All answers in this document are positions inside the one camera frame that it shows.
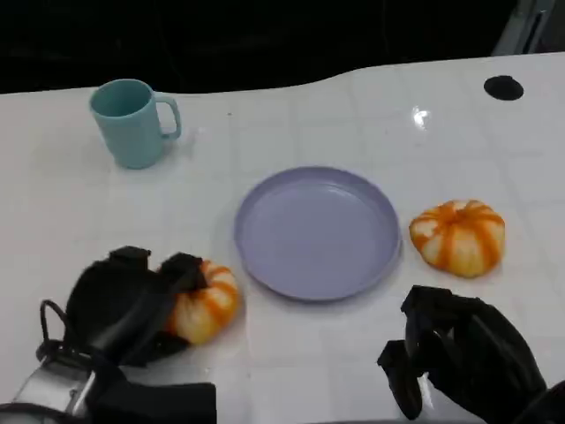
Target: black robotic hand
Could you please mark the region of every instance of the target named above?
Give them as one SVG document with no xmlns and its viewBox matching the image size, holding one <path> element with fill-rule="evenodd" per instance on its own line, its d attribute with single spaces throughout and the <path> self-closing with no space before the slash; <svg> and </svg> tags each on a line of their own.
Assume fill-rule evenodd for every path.
<svg viewBox="0 0 565 424">
<path fill-rule="evenodd" d="M 495 307 L 414 286 L 401 310 L 405 339 L 389 341 L 378 364 L 407 418 L 421 412 L 418 378 L 428 373 L 436 389 L 488 424 L 565 422 L 563 385 L 546 390 L 530 347 Z"/>
</svg>

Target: tabletop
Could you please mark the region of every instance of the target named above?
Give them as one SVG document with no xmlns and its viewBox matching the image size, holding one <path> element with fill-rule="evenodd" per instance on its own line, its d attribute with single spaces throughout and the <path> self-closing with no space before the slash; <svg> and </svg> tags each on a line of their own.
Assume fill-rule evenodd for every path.
<svg viewBox="0 0 565 424">
<path fill-rule="evenodd" d="M 483 84 L 511 75 L 524 97 Z M 185 132 L 146 170 L 118 168 L 87 100 L 92 88 L 0 96 L 0 400 L 36 367 L 39 303 L 64 304 L 80 271 L 110 249 L 142 246 L 152 265 L 177 251 L 232 267 L 245 294 L 216 340 L 147 369 L 151 384 L 211 381 L 220 423 L 401 420 L 375 361 L 400 338 L 414 284 L 496 305 L 522 332 L 549 384 L 565 379 L 565 54 L 368 68 L 300 87 L 174 95 Z M 172 125 L 160 110 L 165 126 Z M 395 272 L 329 305 L 283 299 L 237 257 L 235 211 L 263 178 L 330 165 L 374 182 L 403 231 Z M 506 221 L 507 252 L 467 281 L 429 268 L 408 222 L 450 199 L 480 199 Z M 425 412 L 472 420 L 423 382 Z"/>
</svg>

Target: plate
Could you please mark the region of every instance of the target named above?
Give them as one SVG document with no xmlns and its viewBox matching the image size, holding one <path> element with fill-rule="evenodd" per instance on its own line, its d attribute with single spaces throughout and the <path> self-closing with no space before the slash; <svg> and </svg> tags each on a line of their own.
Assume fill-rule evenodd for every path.
<svg viewBox="0 0 565 424">
<path fill-rule="evenodd" d="M 245 269 L 275 292 L 336 300 L 377 284 L 402 237 L 387 196 L 344 170 L 304 167 L 253 188 L 236 217 Z"/>
</svg>

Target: small pumpkin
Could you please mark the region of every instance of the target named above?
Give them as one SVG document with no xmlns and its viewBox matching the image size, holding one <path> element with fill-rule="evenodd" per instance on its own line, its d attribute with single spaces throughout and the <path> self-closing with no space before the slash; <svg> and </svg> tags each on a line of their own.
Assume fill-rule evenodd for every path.
<svg viewBox="0 0 565 424">
<path fill-rule="evenodd" d="M 448 201 L 410 224 L 412 243 L 437 269 L 482 276 L 504 254 L 504 220 L 481 201 Z"/>
<path fill-rule="evenodd" d="M 207 287 L 177 294 L 177 302 L 169 317 L 167 331 L 201 345 L 225 328 L 239 306 L 239 289 L 229 268 L 212 261 L 203 261 L 200 270 Z"/>
</svg>

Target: teal mug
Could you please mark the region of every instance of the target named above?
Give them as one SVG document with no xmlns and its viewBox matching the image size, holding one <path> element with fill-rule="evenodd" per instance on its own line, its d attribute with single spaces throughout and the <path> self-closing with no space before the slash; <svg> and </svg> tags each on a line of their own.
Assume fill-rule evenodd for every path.
<svg viewBox="0 0 565 424">
<path fill-rule="evenodd" d="M 163 133 L 157 103 L 167 103 L 177 129 Z M 169 140 L 181 133 L 180 114 L 174 99 L 155 95 L 149 85 L 137 79 L 116 79 L 99 87 L 90 98 L 90 110 L 116 162 L 139 170 L 159 160 Z"/>
</svg>

